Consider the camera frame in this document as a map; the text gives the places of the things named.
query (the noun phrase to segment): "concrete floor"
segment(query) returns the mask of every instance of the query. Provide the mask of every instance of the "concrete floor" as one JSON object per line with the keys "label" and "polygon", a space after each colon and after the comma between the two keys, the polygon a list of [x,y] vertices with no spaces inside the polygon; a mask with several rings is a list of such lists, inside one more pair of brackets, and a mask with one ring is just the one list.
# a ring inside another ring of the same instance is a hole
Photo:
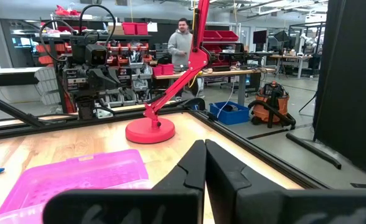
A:
{"label": "concrete floor", "polygon": [[[291,116],[296,120],[296,129],[289,131],[295,136],[304,139],[312,139],[313,130],[311,127],[313,112],[314,112],[314,100],[308,104],[301,114],[298,113],[299,109],[307,103],[315,94],[318,84],[317,78],[302,78],[297,79],[293,76],[285,77],[280,75],[275,77],[272,74],[266,76],[263,79],[264,82],[271,82],[276,80],[282,84],[286,91],[289,92],[289,105],[288,110]],[[209,103],[216,103],[221,101],[227,101],[230,95],[230,89],[219,88],[219,83],[209,84],[204,89],[205,102],[207,109],[209,109]],[[231,101],[237,102],[237,92],[232,95]],[[255,99],[255,94],[250,94],[248,98],[245,98],[245,106],[249,102]],[[18,103],[13,106],[20,110],[31,113],[34,115],[42,115],[50,113],[53,106],[44,106],[41,102],[33,103]],[[9,118],[8,114],[0,111],[1,118]],[[265,151],[272,153],[285,161],[289,162],[298,169],[313,176],[315,179],[320,180],[326,185],[335,189],[351,189],[350,183],[366,184],[366,173],[357,167],[353,166],[350,161],[341,156],[339,153],[329,149],[323,144],[313,143],[313,146],[324,151],[325,153],[336,158],[341,164],[342,169],[336,169],[332,164],[322,160],[315,156],[313,153],[305,150],[301,146],[293,143],[285,137],[288,133],[287,128],[282,128],[280,125],[273,125],[272,128],[267,128],[266,124],[255,126],[251,122],[234,124],[227,126],[231,130],[235,131],[244,138],[248,138],[252,144],[264,149]]]}

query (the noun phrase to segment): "gray hoodie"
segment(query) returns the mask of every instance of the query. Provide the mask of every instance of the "gray hoodie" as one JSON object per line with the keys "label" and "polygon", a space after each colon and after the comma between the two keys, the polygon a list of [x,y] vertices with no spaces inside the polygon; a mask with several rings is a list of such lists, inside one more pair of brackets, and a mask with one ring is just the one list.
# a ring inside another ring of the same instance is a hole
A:
{"label": "gray hoodie", "polygon": [[[176,29],[176,32],[169,38],[168,51],[172,55],[175,71],[180,71],[180,65],[188,66],[192,38],[193,35],[189,31],[183,34],[179,29]],[[177,55],[179,51],[187,54],[185,56]]]}

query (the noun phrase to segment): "man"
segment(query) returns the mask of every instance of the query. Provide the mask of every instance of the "man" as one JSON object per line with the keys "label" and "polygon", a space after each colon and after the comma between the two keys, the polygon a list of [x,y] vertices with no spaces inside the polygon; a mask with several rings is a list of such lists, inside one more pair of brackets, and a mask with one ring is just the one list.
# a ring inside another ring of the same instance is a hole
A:
{"label": "man", "polygon": [[[171,35],[168,42],[168,51],[172,55],[172,63],[175,72],[181,72],[183,65],[183,69],[187,70],[189,66],[189,55],[191,49],[191,41],[193,35],[189,31],[189,25],[187,23],[186,18],[179,19],[178,29],[176,29],[175,33]],[[189,94],[190,96],[183,96],[183,98],[192,98],[190,90],[183,90],[184,95]],[[198,89],[193,92],[193,95],[196,95]],[[182,96],[182,91],[179,91],[176,94],[179,99]]]}

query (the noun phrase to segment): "red robotic arm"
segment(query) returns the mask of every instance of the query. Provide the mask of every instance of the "red robotic arm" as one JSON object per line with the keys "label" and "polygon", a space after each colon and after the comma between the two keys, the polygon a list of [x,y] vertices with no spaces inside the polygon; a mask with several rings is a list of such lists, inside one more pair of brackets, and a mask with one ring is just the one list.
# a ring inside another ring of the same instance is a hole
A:
{"label": "red robotic arm", "polygon": [[168,140],[175,134],[173,123],[167,119],[159,119],[157,112],[208,64],[208,55],[200,49],[204,38],[208,8],[209,0],[200,0],[198,8],[194,9],[194,33],[188,71],[177,79],[164,94],[145,104],[144,115],[147,118],[138,119],[127,125],[125,131],[128,140],[148,144]]}

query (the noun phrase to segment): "vacuum hose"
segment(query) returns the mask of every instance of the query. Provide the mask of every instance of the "vacuum hose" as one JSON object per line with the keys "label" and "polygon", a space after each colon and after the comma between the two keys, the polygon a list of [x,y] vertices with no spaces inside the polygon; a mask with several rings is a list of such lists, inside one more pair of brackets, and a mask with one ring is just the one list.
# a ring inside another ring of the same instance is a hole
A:
{"label": "vacuum hose", "polygon": [[292,126],[295,126],[295,124],[296,124],[296,120],[289,113],[287,113],[287,116],[284,116],[278,110],[276,110],[276,108],[271,107],[265,101],[254,100],[248,105],[248,108],[251,109],[255,105],[264,106],[265,108],[267,108],[269,110],[269,113],[273,113],[273,114],[277,115],[277,117],[279,117],[280,120],[283,121],[284,123],[290,124]]}

